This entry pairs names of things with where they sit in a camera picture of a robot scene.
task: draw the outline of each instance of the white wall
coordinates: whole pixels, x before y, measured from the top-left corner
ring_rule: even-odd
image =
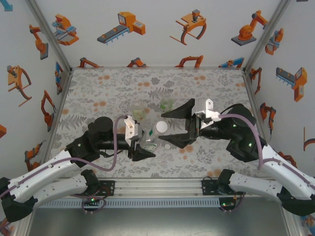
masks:
[[[315,1],[292,1],[276,30],[284,29],[280,47],[271,56],[262,52],[254,65],[254,69],[262,68],[261,90],[256,95],[258,104],[266,102],[277,110],[274,119],[274,130],[270,144],[276,151],[291,155],[297,162],[298,168],[315,175],[315,145],[310,144],[303,151],[303,127],[306,127],[306,140],[315,138]],[[294,91],[286,83],[276,78],[276,68],[280,67],[295,74],[304,67],[308,81],[304,85],[304,97],[294,101]],[[257,79],[252,84],[257,87]],[[267,137],[268,120],[264,128]]]
[[[239,34],[242,26],[249,24],[252,14],[258,10],[270,20],[279,0],[37,0],[47,22],[55,21],[55,15],[67,17],[77,28],[79,41],[70,46],[61,45],[71,66],[78,66],[79,59],[87,59],[103,66],[127,66],[132,59],[140,57],[148,66],[175,66],[188,56],[203,55],[201,66],[218,66],[229,59],[248,57],[263,33],[259,23],[253,35],[256,42],[238,46],[231,38]],[[200,10],[207,19],[207,29],[200,40],[187,35],[183,45],[169,36],[180,38],[183,27],[175,21]],[[120,36],[108,45],[97,38],[116,27],[117,14],[129,11],[146,25],[146,34],[135,32]]]
[[[0,124],[6,127],[7,134],[0,138],[0,177],[13,178],[27,172],[24,162],[24,152],[31,150],[38,143],[47,140],[40,149],[40,154],[34,159],[39,161],[45,154],[50,133],[44,122],[40,104],[44,95],[44,89],[48,91],[57,109],[62,94],[57,96],[55,84],[55,62],[58,61],[54,51],[49,45],[49,56],[40,60],[39,51],[35,46],[35,37],[30,33],[29,25],[37,27],[35,18],[29,11],[26,3],[19,0],[11,0],[12,12],[0,10],[0,45],[1,45],[1,81],[0,81]],[[47,39],[38,33],[45,43]],[[28,73],[32,85],[24,92],[32,96],[31,100],[19,107],[24,101],[17,89],[8,92],[13,85],[8,86],[8,65],[19,65]],[[22,76],[23,85],[27,84]],[[46,111],[52,113],[52,107],[48,102]]]

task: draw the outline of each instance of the floral tablecloth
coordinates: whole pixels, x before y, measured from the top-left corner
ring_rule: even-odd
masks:
[[[50,157],[58,154],[75,138],[80,137],[87,125],[101,116],[115,120],[131,115],[131,104],[140,99],[147,106],[146,118],[141,122],[149,130],[155,122],[168,123],[166,134],[184,133],[185,121],[161,118],[159,103],[166,94],[176,108],[190,98],[210,98],[216,111],[243,103],[250,109],[241,70],[206,69],[76,69],[63,107]],[[119,133],[125,124],[119,122]],[[118,155],[115,169],[102,172],[90,166],[98,177],[217,177],[222,169],[232,169],[249,176],[259,176],[257,169],[233,158],[226,150],[228,141],[206,140],[201,137],[185,149],[163,141],[155,151],[155,158],[131,162],[125,153]],[[113,158],[100,157],[95,161],[110,167]]]

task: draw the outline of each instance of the white arm segment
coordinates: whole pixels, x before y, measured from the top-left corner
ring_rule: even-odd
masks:
[[[292,166],[288,161],[279,156],[270,145],[263,147],[262,157],[263,160],[274,158],[280,161],[280,164],[275,161],[266,162],[263,164],[262,169],[267,171],[271,177],[283,185],[293,197],[300,200],[310,200],[311,194],[315,194],[315,190],[312,189],[309,184],[305,183],[296,173],[283,166],[282,163],[289,165],[313,185],[315,185],[315,178],[308,176]],[[258,161],[253,161],[251,164],[257,166]]]
[[[277,181],[253,178],[239,173],[232,174],[228,185],[236,192],[253,193],[276,202],[281,202],[277,193],[281,192],[282,185]]]
[[[61,180],[48,184],[34,194],[34,198],[38,199],[34,208],[37,208],[52,200],[60,199],[71,194],[83,193],[88,186],[86,180],[82,175],[77,175],[72,178]]]
[[[79,167],[75,163],[71,163],[70,161],[64,161],[54,166],[51,165],[51,163],[68,157],[71,157],[69,152],[63,150],[57,156],[37,167],[36,169],[28,172],[23,176],[11,179],[8,188],[14,185],[17,186],[17,188],[14,188],[12,191],[10,191],[10,194],[15,196],[14,200],[19,203],[24,203],[25,201],[30,199],[31,196],[37,193],[41,188],[45,187],[49,183],[52,183],[63,174],[79,169]],[[21,185],[18,184],[18,182],[30,176],[32,173],[44,168],[45,166],[49,166],[49,168],[28,179]]]

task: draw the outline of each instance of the gray floor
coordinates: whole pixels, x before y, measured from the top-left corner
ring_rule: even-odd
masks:
[[[241,208],[38,209],[30,236],[286,236],[277,203],[246,198]]]

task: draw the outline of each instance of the white cap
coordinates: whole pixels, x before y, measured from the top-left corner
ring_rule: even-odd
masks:
[[[156,127],[159,133],[165,133],[167,131],[167,123],[165,123],[164,121],[159,121]]]

